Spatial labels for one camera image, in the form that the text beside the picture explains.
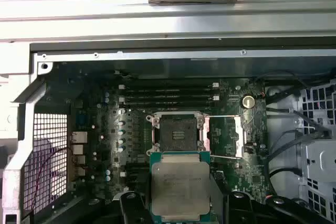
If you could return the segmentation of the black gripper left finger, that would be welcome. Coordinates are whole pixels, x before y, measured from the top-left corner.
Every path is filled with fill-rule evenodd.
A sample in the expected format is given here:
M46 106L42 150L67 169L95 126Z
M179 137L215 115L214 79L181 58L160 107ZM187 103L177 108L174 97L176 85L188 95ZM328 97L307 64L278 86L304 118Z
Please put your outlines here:
M151 223L151 214L141 196L133 191L121 193L110 203L102 199L83 199L49 218L50 223Z

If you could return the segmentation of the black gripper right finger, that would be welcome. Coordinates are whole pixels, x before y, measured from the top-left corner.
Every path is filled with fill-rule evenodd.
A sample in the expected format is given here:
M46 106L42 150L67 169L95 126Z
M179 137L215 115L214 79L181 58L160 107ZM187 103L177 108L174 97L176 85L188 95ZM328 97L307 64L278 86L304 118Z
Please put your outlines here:
M240 191L225 195L219 218L221 223L330 223L294 200L271 195L259 203Z

